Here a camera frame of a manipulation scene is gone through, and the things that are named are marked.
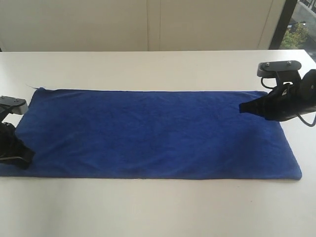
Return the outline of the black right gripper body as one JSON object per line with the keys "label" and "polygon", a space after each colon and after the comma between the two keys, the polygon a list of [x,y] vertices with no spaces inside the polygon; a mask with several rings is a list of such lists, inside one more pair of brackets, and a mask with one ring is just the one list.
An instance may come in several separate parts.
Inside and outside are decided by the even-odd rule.
{"label": "black right gripper body", "polygon": [[265,99],[265,119],[287,121],[316,111],[316,71],[309,70],[296,83],[272,90]]}

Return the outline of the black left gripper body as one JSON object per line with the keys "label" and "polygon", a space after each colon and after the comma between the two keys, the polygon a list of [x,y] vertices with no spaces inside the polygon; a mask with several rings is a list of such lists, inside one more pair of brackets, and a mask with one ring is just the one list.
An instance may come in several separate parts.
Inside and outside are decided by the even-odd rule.
{"label": "black left gripper body", "polygon": [[23,142],[15,136],[15,127],[11,123],[0,124],[0,162],[10,163],[10,159],[19,156],[19,147]]}

